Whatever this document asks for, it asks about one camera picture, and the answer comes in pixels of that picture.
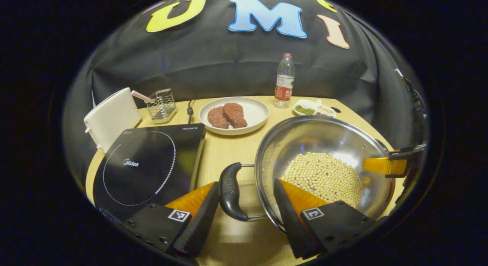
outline blue letter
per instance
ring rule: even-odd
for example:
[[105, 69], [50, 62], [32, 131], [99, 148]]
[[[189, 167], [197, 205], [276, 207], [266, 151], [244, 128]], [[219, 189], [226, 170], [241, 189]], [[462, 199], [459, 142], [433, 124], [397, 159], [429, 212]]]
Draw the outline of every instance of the blue letter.
[[298, 38], [307, 37], [300, 22], [302, 9], [296, 5], [280, 2], [272, 10], [269, 10], [259, 0], [230, 1], [236, 4], [236, 21], [229, 25], [230, 31], [254, 31], [257, 27], [251, 23], [252, 15], [265, 31], [270, 31], [281, 19], [281, 26], [277, 28], [279, 33]]

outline wooden table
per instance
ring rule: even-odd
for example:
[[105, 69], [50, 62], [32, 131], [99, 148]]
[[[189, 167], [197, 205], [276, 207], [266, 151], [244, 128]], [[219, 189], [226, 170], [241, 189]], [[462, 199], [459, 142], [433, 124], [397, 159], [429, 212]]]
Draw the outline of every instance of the wooden table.
[[[207, 131], [204, 142], [204, 149], [200, 161], [200, 170], [197, 176], [196, 187], [204, 186], [213, 181], [218, 181], [220, 174], [228, 165], [241, 162], [242, 164], [253, 164], [258, 150], [259, 143], [265, 134], [278, 122], [295, 116], [292, 110], [293, 104], [299, 99], [316, 101], [313, 97], [292, 97], [291, 106], [286, 109], [273, 106], [273, 96], [249, 96], [265, 103], [270, 109], [270, 116], [267, 122], [260, 129], [245, 135], [224, 136]], [[216, 100], [201, 99], [192, 102], [195, 112], [192, 123], [200, 123], [198, 113], [207, 103]], [[388, 142], [363, 118], [347, 108], [344, 104], [334, 99], [321, 98], [322, 104], [339, 109], [337, 118], [359, 127], [371, 137], [385, 143], [389, 150], [392, 147]], [[162, 126], [187, 124], [188, 115], [186, 108], [188, 101], [176, 103], [178, 112], [172, 120]], [[137, 127], [154, 126], [148, 116], [146, 108], [139, 109], [142, 121]], [[86, 190], [87, 197], [93, 202], [93, 182], [96, 171], [103, 160], [104, 153], [97, 151], [87, 172]], [[264, 210], [258, 199], [254, 183], [254, 169], [242, 168], [237, 175], [237, 181], [241, 190], [239, 205], [249, 215], [264, 214]], [[389, 206], [383, 213], [388, 215], [394, 207], [394, 201], [403, 191], [403, 179], [396, 181], [396, 188]], [[255, 219], [249, 222], [241, 222], [227, 216], [220, 206], [217, 208], [212, 227], [200, 256], [197, 258], [201, 266], [205, 265], [296, 265], [303, 263], [302, 259], [295, 259], [286, 236], [273, 226], [267, 218]]]

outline black cooktop surface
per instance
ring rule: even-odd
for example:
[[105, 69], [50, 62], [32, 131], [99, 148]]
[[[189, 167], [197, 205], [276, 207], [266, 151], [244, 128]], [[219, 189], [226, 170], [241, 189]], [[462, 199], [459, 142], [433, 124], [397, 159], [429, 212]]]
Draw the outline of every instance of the black cooktop surface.
[[93, 185], [96, 208], [124, 221], [149, 202], [165, 205], [192, 190], [205, 125], [141, 127], [122, 132]]

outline small white dish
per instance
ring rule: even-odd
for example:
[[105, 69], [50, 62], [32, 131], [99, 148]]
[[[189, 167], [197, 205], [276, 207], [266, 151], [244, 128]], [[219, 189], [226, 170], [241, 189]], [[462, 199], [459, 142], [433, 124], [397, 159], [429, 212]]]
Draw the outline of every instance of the small white dish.
[[329, 106], [323, 105], [321, 100], [317, 100], [317, 102], [312, 102], [312, 101], [306, 100], [306, 99], [298, 100], [293, 105], [293, 111], [297, 115], [305, 115], [304, 113], [300, 113], [299, 111], [297, 111], [295, 109], [296, 106], [302, 106], [303, 108], [309, 108], [311, 110], [314, 110], [313, 115], [325, 115], [325, 116], [329, 116], [331, 118], [337, 118], [336, 111]]
[[[209, 116], [209, 111], [218, 106], [223, 106], [225, 103], [237, 103], [242, 106], [247, 127], [239, 127], [238, 129], [235, 129], [229, 124], [228, 129], [220, 129], [219, 127], [212, 126], [207, 118]], [[256, 99], [249, 97], [226, 97], [206, 104], [200, 110], [198, 115], [200, 121], [204, 123], [207, 130], [211, 132], [222, 135], [241, 135], [253, 132], [262, 127], [270, 115], [270, 110], [265, 103]]]

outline wok handle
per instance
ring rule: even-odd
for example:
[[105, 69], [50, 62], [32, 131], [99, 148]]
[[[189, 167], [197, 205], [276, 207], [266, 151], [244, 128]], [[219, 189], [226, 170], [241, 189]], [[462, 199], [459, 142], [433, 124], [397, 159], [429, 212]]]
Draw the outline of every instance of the wok handle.
[[241, 167], [254, 167], [253, 164], [234, 163], [227, 166], [220, 174], [218, 185], [218, 200], [222, 210], [233, 219], [248, 221], [249, 219], [265, 216], [248, 216], [239, 206], [239, 184], [237, 184], [237, 172]]

